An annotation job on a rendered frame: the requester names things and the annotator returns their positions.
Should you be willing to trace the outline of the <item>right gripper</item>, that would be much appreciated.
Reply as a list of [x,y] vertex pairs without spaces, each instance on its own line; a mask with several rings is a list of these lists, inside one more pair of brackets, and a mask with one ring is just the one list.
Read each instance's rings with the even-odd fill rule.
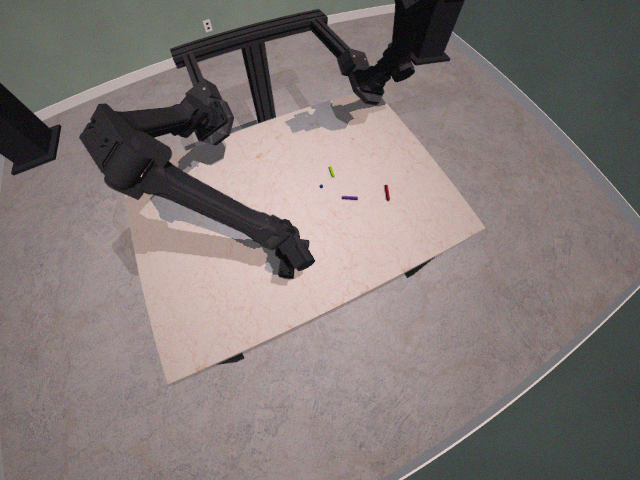
[[[301,239],[301,241],[302,241],[302,243],[305,243],[305,244],[306,244],[306,246],[307,246],[307,247],[308,247],[308,249],[309,249],[309,240]],[[279,252],[278,252],[278,248],[277,248],[277,249],[276,249],[276,251],[275,251],[275,255],[276,255],[276,257],[278,256],[278,258],[279,258],[279,259],[281,259],[280,255],[279,255]]]

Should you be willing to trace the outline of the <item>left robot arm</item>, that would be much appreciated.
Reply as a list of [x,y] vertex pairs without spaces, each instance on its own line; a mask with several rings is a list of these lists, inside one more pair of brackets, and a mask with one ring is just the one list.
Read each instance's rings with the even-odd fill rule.
[[440,0],[395,0],[392,42],[383,52],[385,57],[377,61],[375,66],[354,72],[361,92],[382,95],[384,89],[381,87],[391,76],[394,82],[400,82],[414,74],[411,53],[421,12],[437,1]]

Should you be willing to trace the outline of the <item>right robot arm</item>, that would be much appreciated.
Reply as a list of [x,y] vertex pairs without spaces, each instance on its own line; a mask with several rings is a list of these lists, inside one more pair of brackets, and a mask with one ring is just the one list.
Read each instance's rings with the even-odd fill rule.
[[219,101],[206,106],[187,94],[180,104],[164,108],[120,112],[98,104],[79,138],[111,189],[137,200],[143,193],[166,198],[244,233],[262,247],[280,248],[278,275],[294,279],[295,269],[302,271],[315,259],[290,220],[251,209],[183,172],[169,162],[171,148],[155,139],[175,131],[171,134],[183,138],[198,132],[205,140],[227,123]]

